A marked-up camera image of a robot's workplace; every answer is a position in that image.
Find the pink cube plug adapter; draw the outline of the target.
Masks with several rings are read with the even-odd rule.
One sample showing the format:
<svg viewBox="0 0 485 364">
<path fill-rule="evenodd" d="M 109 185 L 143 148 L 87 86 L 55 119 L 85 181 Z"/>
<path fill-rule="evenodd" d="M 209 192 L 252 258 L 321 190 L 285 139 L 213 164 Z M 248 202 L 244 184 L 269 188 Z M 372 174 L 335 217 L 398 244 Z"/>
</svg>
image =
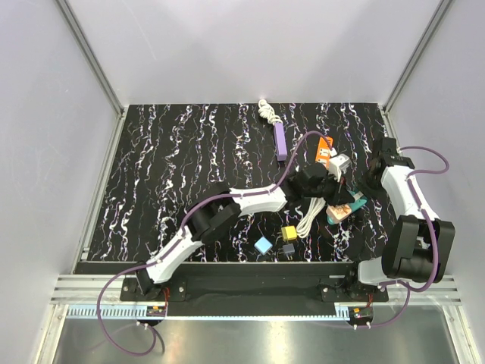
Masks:
<svg viewBox="0 0 485 364">
<path fill-rule="evenodd" d="M 352 208 L 348 205 L 328 206 L 327 207 L 327 221 L 330 224 L 339 224 L 352 214 Z"/>
</svg>

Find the teal triangular power strip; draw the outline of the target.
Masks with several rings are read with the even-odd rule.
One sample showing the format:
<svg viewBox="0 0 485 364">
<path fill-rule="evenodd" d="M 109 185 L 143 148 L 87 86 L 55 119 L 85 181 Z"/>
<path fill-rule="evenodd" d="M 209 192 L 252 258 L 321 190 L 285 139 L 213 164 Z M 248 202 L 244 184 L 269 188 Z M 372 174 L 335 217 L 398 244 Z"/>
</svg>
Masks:
<svg viewBox="0 0 485 364">
<path fill-rule="evenodd" d="M 352 196 L 354 198 L 354 201 L 346 204 L 348 204 L 352 208 L 352 213 L 354 213 L 367 203 L 367 198 L 364 196 L 362 192 L 353 193 Z"/>
</svg>

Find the orange power strip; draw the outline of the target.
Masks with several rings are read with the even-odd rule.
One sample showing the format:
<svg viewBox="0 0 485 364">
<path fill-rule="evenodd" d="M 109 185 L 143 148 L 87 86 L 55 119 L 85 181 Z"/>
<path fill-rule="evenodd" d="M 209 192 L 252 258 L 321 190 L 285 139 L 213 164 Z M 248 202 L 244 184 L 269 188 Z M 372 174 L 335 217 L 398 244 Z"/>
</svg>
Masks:
<svg viewBox="0 0 485 364">
<path fill-rule="evenodd" d="M 329 136 L 326 136 L 325 138 L 321 137 L 319 139 L 315 161 L 328 168 L 330 159 L 334 155 L 333 152 L 333 139 Z"/>
</svg>

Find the purple power strip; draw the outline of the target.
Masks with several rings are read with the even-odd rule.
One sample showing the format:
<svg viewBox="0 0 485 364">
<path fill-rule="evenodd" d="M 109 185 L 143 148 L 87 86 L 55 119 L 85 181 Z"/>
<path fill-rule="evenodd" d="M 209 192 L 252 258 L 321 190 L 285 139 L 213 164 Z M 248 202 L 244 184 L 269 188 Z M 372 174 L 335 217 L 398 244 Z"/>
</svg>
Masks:
<svg viewBox="0 0 485 364">
<path fill-rule="evenodd" d="M 287 159 L 286 137 L 283 124 L 277 122 L 274 124 L 274 143 L 276 148 L 276 157 L 279 162 Z"/>
</svg>

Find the yellow cube plug adapter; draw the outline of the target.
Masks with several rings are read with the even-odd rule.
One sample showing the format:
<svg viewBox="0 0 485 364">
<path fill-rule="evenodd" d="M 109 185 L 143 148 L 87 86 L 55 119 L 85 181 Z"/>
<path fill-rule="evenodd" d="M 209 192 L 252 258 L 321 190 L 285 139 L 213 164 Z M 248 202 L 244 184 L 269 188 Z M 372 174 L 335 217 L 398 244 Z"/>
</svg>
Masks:
<svg viewBox="0 0 485 364">
<path fill-rule="evenodd" d="M 298 233 L 295 226 L 285 226 L 280 229 L 283 241 L 293 241 L 298 238 Z"/>
</svg>

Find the grey cube plug adapter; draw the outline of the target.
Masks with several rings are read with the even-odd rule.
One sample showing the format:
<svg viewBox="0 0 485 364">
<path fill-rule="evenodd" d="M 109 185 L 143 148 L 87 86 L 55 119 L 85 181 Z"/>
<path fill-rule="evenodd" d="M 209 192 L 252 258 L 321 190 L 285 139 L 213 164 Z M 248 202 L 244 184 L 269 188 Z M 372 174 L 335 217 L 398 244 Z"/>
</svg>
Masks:
<svg viewBox="0 0 485 364">
<path fill-rule="evenodd" d="M 292 243 L 288 243 L 282 246 L 281 253 L 285 256 L 293 256 L 295 254 L 295 246 Z"/>
</svg>

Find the blue cube plug adapter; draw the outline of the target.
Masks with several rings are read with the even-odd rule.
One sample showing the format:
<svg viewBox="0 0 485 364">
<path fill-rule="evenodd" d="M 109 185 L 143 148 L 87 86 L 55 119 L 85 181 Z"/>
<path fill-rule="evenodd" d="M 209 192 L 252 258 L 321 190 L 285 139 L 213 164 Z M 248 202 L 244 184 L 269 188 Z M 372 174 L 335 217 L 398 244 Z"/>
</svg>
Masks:
<svg viewBox="0 0 485 364">
<path fill-rule="evenodd" d="M 259 238 L 254 244 L 254 248 L 256 248 L 262 255 L 267 254 L 272 247 L 273 244 L 265 237 Z"/>
</svg>

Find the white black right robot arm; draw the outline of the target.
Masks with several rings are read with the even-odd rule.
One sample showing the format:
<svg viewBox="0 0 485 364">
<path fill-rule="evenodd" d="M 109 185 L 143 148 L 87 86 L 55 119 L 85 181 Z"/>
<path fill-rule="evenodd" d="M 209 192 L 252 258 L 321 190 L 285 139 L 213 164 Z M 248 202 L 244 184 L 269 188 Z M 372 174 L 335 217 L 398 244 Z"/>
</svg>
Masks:
<svg viewBox="0 0 485 364">
<path fill-rule="evenodd" d="M 396 223 L 382 255 L 356 263 L 348 271 L 344 291 L 351 300 L 362 300 L 391 284 L 424 292 L 440 282 L 446 270 L 455 227 L 433 211 L 418 185 L 417 175 L 431 171 L 417 169 L 400 152 L 396 139 L 376 139 L 370 167 L 360 181 L 366 196 L 390 198 Z"/>
</svg>

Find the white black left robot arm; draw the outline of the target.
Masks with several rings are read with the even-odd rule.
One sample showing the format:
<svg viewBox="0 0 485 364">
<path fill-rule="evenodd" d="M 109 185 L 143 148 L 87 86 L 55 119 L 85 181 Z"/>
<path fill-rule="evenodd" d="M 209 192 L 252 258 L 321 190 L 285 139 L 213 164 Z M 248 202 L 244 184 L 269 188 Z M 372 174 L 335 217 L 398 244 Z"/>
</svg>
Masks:
<svg viewBox="0 0 485 364">
<path fill-rule="evenodd" d="M 313 163 L 301 171 L 288 171 L 275 184 L 254 189 L 229 188 L 217 183 L 214 194 L 196 203 L 183 218 L 169 243 L 136 272 L 137 291 L 147 300 L 163 293 L 179 265 L 198 248 L 224 237 L 246 215 L 279 212 L 304 199 L 322 198 L 330 206 L 353 202 L 345 178 Z"/>
</svg>

